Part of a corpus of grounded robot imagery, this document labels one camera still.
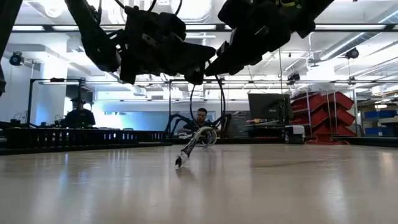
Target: monitor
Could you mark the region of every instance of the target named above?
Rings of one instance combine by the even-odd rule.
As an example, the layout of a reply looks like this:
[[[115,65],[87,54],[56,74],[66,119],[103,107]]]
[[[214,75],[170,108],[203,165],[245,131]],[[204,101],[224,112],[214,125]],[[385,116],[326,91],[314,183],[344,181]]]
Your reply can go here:
[[[252,119],[293,119],[290,96],[287,94],[249,93],[248,97]]]

